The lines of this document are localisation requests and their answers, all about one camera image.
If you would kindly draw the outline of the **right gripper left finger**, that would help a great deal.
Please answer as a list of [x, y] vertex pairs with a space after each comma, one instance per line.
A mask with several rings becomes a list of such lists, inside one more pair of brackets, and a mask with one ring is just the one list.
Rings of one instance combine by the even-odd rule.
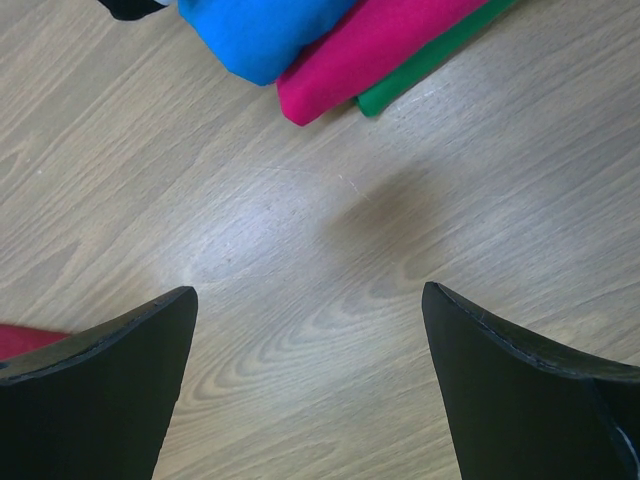
[[151, 478], [197, 311], [195, 289], [179, 287], [1, 361], [2, 478]]

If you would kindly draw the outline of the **red t shirt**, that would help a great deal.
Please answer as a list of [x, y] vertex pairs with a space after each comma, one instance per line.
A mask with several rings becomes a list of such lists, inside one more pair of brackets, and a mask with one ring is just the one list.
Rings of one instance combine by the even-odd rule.
[[26, 354], [56, 343], [69, 334], [65, 332], [41, 330], [17, 325], [0, 325], [0, 360]]

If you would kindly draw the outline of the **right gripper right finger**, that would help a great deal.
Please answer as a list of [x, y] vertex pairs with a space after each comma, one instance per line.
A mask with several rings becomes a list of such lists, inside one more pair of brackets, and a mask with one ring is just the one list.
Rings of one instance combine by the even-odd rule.
[[639, 369], [428, 282], [422, 312], [464, 479], [636, 479]]

